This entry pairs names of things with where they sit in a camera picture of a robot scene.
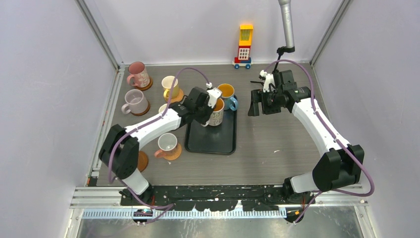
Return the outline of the white floral orange-inside mug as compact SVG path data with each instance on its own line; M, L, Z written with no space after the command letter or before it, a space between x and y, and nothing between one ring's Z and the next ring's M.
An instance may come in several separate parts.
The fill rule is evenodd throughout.
M209 118L208 126L220 125L223 121L223 114L224 114L224 101L222 98L219 98Z

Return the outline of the woven rattan coaster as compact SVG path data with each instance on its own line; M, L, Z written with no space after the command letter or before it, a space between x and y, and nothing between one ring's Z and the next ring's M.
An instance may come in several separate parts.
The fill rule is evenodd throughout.
M175 91L172 92L170 102L171 103L181 102L183 97L184 97L184 92L182 89L179 89L177 94L175 94Z
M170 151L165 151L163 158L169 161L176 160L182 153L182 146L180 143L176 145L176 147Z

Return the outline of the blue orange-inside mug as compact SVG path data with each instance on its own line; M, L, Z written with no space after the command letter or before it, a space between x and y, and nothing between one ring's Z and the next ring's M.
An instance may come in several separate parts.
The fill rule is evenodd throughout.
M238 100L235 97L234 87L230 84L223 83L217 87L221 92L224 101L224 110L236 111L239 108Z

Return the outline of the black plastic tray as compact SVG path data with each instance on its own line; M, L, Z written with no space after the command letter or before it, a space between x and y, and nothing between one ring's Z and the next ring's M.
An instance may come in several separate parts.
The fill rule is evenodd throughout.
M188 124L184 146L189 152L232 154L236 150L237 112L224 110L218 126L202 126L196 121Z

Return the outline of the black white-inside mug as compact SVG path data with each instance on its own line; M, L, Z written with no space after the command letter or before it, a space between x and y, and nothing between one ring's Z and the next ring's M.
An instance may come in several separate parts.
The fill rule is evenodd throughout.
M168 104L163 104L162 106L160 106L158 113L161 115L165 115L167 111L167 107L168 107Z

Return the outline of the yellow mug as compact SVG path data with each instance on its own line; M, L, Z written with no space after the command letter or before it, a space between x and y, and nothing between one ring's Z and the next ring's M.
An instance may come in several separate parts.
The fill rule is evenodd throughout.
M163 96L165 99L169 98L169 94L172 91L171 98L176 98L179 95L179 85L178 80L175 79L175 76L166 76L161 81L161 85L164 88Z

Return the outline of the salmon pink mug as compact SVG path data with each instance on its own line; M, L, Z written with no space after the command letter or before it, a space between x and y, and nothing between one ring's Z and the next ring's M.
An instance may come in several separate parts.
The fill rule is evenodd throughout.
M177 137L172 133L165 133L158 138L159 149L154 153L156 158L163 158L165 151L170 151L178 144Z

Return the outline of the lilac ribbed mug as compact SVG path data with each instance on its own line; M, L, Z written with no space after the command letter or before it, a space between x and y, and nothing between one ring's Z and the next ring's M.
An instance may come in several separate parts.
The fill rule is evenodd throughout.
M124 96L125 104L121 107L123 114L141 113L148 106L148 100L144 93L138 89L129 90Z

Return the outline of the dusty pink mug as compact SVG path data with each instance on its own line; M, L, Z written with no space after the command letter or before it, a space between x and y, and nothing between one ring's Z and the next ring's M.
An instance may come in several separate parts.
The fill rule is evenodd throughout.
M149 74L145 65L140 62L134 62L128 67L129 75L127 77L127 84L133 87L145 87L150 82Z

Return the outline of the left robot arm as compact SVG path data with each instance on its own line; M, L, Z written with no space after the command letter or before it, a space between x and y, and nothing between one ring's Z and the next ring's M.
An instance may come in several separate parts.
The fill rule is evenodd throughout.
M181 102L169 104L164 112L145 121L127 127L115 124L102 144L99 159L133 191L133 199L138 204L147 205L152 192L138 169L139 151L152 140L194 120L207 126L221 94L217 88L194 87Z

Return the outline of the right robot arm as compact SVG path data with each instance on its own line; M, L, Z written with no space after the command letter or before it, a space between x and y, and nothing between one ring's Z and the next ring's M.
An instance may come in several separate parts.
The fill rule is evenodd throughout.
M308 87L298 87L290 70L274 74L260 72L263 88L251 91L248 115L251 117L276 114L282 108L295 116L309 133L320 160L312 171L286 178L283 198L296 203L304 192L327 192L359 182L364 151L360 145L351 145L328 121Z

